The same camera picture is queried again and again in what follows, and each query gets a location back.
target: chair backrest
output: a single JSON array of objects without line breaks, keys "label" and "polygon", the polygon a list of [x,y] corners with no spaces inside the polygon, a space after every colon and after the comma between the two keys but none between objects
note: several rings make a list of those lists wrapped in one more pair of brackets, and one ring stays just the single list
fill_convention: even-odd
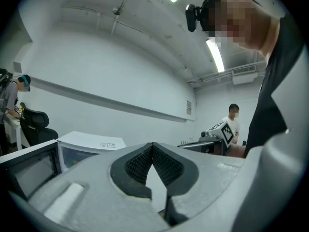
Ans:
[{"label": "chair backrest", "polygon": [[23,117],[20,118],[20,126],[30,146],[58,138],[58,133],[55,130],[46,128],[49,124],[46,113],[33,111],[27,108],[23,102],[20,105],[24,108]]}]

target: person in gray shirt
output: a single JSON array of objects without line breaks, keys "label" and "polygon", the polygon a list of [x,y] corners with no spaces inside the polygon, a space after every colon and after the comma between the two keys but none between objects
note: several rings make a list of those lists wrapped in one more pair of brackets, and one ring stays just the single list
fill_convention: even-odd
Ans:
[{"label": "person in gray shirt", "polygon": [[20,114],[15,112],[15,101],[18,91],[29,89],[31,79],[28,75],[19,77],[16,81],[11,81],[0,93],[0,154],[7,154],[8,146],[4,127],[4,116],[6,112],[13,117],[20,118]]}]

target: gray shirt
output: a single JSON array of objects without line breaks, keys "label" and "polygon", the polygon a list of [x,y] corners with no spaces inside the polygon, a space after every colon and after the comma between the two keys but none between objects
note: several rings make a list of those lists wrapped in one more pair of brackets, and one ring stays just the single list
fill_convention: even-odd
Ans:
[{"label": "gray shirt", "polygon": [[0,93],[0,124],[3,124],[7,109],[14,111],[17,92],[17,84],[15,82],[10,82],[8,86]]}]

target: black pants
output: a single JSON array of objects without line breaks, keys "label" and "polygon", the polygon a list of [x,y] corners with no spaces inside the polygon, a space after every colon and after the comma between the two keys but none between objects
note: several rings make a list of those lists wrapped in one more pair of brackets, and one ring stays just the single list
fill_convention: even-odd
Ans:
[{"label": "black pants", "polygon": [[3,156],[8,153],[8,142],[6,141],[4,124],[0,124],[0,148]]}]

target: office chair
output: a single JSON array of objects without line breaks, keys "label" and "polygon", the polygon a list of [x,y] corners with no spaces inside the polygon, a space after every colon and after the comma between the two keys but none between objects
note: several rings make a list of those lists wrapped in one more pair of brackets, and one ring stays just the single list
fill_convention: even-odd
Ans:
[{"label": "office chair", "polygon": [[46,128],[49,124],[46,113],[30,110],[23,102],[20,105],[24,108],[20,125],[30,146],[58,138],[55,130]]}]

